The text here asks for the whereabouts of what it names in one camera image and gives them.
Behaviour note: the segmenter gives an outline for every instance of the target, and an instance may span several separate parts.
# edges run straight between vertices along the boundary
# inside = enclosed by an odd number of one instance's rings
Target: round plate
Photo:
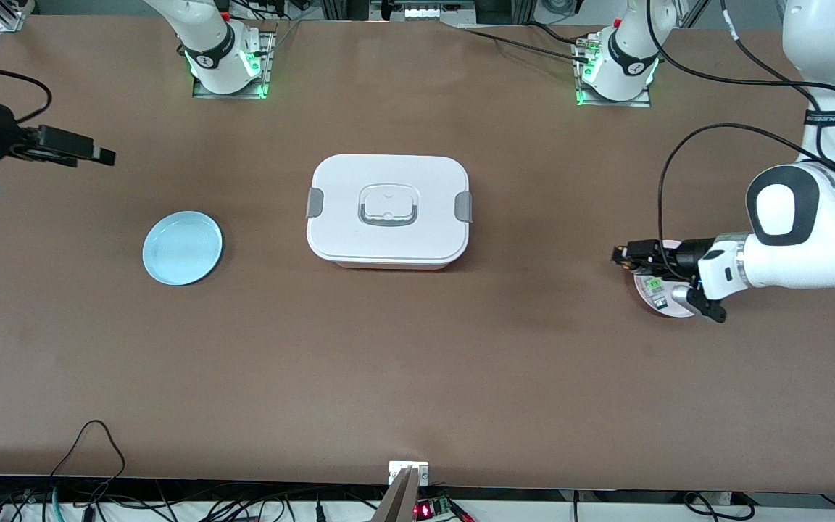
[[[662,245],[666,248],[677,248],[678,245],[682,244],[682,241],[675,241],[675,240],[665,240],[662,242]],[[656,278],[652,276],[639,276],[637,274],[633,275],[633,283],[636,284],[636,291],[639,292],[640,297],[646,301],[646,304],[649,305],[653,310],[656,310],[657,313],[675,317],[675,318],[689,318],[694,317],[687,308],[683,307],[683,305],[676,303],[676,301],[672,298],[672,290],[679,284],[685,284],[680,281],[661,281],[662,288],[660,291],[653,291],[647,287],[647,284],[650,281],[655,280]]]
[[[176,212],[146,235],[144,268],[163,284],[190,284],[215,269],[222,247],[221,228],[212,218],[191,210]]]

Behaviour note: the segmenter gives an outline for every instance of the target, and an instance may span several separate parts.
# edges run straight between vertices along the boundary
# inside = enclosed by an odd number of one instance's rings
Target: brown tabletop surface
[[[778,33],[745,41],[793,73]],[[762,77],[726,30],[668,45]],[[48,473],[100,418],[129,476],[381,483],[388,460],[415,459],[460,486],[835,492],[835,290],[745,291],[727,324],[667,320],[609,261],[655,234],[683,135],[737,121],[798,142],[793,90],[663,65],[651,109],[577,107],[554,57],[440,23],[303,22],[269,99],[193,100],[175,47],[149,17],[34,17],[0,39],[0,68],[53,89],[37,123],[118,152],[114,168],[0,162],[0,473]],[[16,113],[41,98],[0,77]],[[461,162],[466,254],[437,272],[316,257],[307,189],[339,153]],[[668,235],[748,231],[749,182],[794,156],[700,136],[670,172]],[[189,209],[221,225],[223,261],[165,286],[141,247]],[[93,430],[63,471],[116,466]]]

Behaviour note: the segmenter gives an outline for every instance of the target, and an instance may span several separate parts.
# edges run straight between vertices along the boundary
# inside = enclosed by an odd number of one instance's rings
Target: white plastic container
[[[438,156],[331,156],[308,192],[308,245],[348,268],[438,270],[470,240],[466,169]]]

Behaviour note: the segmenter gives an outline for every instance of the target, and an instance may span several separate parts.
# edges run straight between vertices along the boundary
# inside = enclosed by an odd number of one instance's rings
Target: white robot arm
[[[786,56],[806,82],[835,86],[835,0],[797,0],[786,10]],[[826,43],[832,37],[834,44]],[[809,89],[817,107],[805,116],[802,148],[835,167],[835,91]],[[769,168],[746,192],[753,232],[684,241],[662,252],[659,241],[616,247],[612,260],[635,274],[670,278],[672,268],[689,280],[672,298],[722,323],[719,301],[748,288],[835,287],[835,168],[802,154],[797,162]],[[672,259],[666,265],[660,259]]]
[[[647,0],[628,0],[620,24],[605,27],[589,39],[583,55],[589,59],[582,82],[603,98],[626,102],[639,96],[656,68],[659,51],[649,36]],[[676,5],[662,0],[652,5],[653,33],[660,44],[676,26]]]
[[[212,0],[144,1],[173,27],[192,74],[212,93],[238,92],[261,74],[259,30],[225,21]]]

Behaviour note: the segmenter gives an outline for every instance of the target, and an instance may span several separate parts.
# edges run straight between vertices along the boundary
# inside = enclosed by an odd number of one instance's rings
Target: light blue plate
[[[144,241],[144,268],[163,284],[200,280],[221,259],[221,228],[202,212],[186,210],[160,219]]]

